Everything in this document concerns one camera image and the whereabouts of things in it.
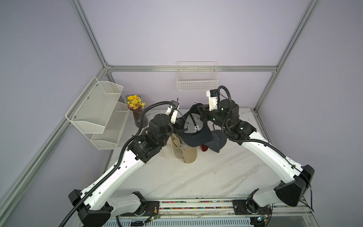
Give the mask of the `tan dark-brim baseball cap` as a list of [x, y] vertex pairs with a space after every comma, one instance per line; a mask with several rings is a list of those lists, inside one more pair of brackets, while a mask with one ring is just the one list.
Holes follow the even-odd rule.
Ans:
[[173, 134], [171, 137], [173, 154], [177, 159], [186, 164], [193, 163], [197, 159], [197, 148], [187, 145], [180, 136]]

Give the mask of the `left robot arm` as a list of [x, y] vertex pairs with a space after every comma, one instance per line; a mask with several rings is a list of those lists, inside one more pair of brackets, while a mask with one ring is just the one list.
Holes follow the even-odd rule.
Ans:
[[74, 213], [85, 227], [101, 227], [111, 217], [124, 214], [143, 216], [147, 213], [149, 202], [140, 192], [115, 199], [112, 194], [132, 173], [158, 154], [173, 133], [184, 128], [183, 121], [184, 117], [177, 119], [171, 113], [161, 113], [149, 122], [146, 129], [139, 128], [124, 144], [113, 166], [89, 187], [69, 194], [73, 208], [60, 226], [65, 226]]

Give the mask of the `black baseball cap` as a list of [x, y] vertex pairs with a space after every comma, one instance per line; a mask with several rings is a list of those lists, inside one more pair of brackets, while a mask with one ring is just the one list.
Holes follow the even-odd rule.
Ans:
[[197, 104], [194, 104], [188, 112], [180, 117], [184, 119], [182, 124], [184, 124], [185, 127], [188, 127], [188, 130], [183, 133], [178, 133], [178, 135], [190, 147], [204, 145], [205, 143], [212, 141], [213, 138], [208, 123], [204, 123], [199, 119], [200, 115], [196, 106]]

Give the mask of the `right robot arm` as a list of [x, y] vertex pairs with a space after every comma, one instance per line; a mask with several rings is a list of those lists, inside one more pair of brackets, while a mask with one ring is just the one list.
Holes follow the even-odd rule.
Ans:
[[197, 112], [203, 122], [219, 126], [230, 141], [251, 151], [280, 177], [278, 183], [256, 189], [249, 195], [245, 201], [246, 213], [256, 214], [258, 209], [279, 202], [297, 206], [305, 192], [311, 189], [315, 170], [310, 165], [293, 161], [274, 147], [254, 126], [239, 118], [235, 106], [234, 102], [224, 99], [219, 107], [197, 104]]

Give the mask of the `red baseball cap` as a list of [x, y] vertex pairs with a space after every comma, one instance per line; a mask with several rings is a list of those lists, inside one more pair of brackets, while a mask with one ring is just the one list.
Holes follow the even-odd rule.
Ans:
[[206, 146], [206, 145], [200, 145], [199, 146], [200, 147], [200, 149], [203, 151], [203, 152], [206, 152], [209, 148], [208, 148], [208, 146]]

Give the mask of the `dark grey baseball cap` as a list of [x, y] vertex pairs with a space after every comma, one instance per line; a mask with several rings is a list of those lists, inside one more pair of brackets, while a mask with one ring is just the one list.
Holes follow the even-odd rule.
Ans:
[[213, 137], [212, 141], [207, 142], [204, 145], [212, 151], [219, 153], [220, 150], [226, 145], [227, 137], [221, 130], [213, 130], [211, 133]]

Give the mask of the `cream Colorado baseball cap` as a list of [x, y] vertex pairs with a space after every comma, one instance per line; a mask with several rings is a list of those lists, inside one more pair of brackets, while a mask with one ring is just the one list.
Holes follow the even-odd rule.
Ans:
[[174, 158], [174, 151], [172, 144], [168, 141], [167, 144], [161, 148], [160, 155], [164, 158]]

